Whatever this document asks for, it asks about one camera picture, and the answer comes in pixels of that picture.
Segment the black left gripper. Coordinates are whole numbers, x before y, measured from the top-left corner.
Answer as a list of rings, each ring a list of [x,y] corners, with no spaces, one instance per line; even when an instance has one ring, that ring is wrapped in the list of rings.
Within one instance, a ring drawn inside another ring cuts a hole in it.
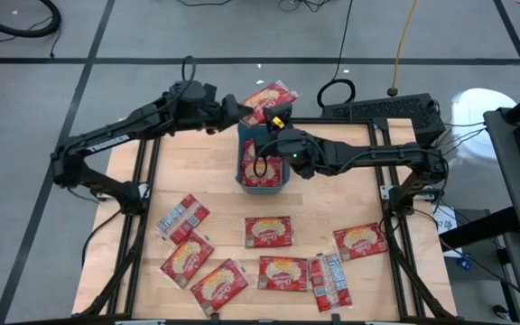
[[[216,100],[218,88],[209,83],[204,86],[199,81],[177,81],[172,85],[173,130],[175,132],[202,130],[208,135],[220,133],[232,125],[236,125],[242,118],[253,113],[253,108],[238,103],[233,94],[227,94]],[[226,110],[235,109],[236,113],[220,112],[208,117],[203,108],[209,103],[223,107]]]

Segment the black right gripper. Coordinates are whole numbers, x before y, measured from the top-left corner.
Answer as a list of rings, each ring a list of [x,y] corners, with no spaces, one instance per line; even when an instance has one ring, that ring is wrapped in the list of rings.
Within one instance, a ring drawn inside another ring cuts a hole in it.
[[[303,130],[292,128],[292,111],[291,103],[282,104],[278,109],[278,115],[273,107],[265,109],[265,123],[269,131],[279,129],[272,123],[274,116],[280,117],[285,122],[285,128],[259,140],[259,156],[282,158],[303,179],[310,179],[316,173],[327,175],[328,160],[324,153],[324,140]]]

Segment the teal plastic basket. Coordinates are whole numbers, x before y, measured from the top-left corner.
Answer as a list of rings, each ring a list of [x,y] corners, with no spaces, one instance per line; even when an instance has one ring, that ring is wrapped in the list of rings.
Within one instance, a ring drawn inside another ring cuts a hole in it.
[[[278,194],[282,188],[290,180],[291,171],[287,162],[283,162],[282,167],[282,182],[276,187],[257,187],[247,186],[243,181],[244,161],[244,144],[247,140],[266,140],[269,138],[266,125],[257,125],[248,127],[242,122],[237,125],[238,149],[237,149],[237,173],[235,176],[236,182],[242,187],[243,191],[251,195],[275,195]]]

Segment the white paper sheet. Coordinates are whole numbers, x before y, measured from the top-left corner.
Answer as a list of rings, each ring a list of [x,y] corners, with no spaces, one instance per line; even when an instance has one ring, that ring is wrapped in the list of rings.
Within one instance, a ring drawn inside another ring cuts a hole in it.
[[[438,223],[439,235],[453,230],[460,225],[460,222],[456,219],[454,209],[444,206],[443,203],[436,208],[436,212],[434,212],[433,216]],[[443,252],[443,256],[449,258],[461,258],[459,253],[450,250]]]

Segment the black desk leg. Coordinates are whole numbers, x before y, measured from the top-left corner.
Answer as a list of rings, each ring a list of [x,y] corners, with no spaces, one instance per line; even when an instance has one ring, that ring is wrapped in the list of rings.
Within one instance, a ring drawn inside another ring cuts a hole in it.
[[[442,233],[439,238],[441,249],[446,252],[481,240],[498,237],[507,232],[517,231],[520,231],[520,223],[515,209],[509,207]]]

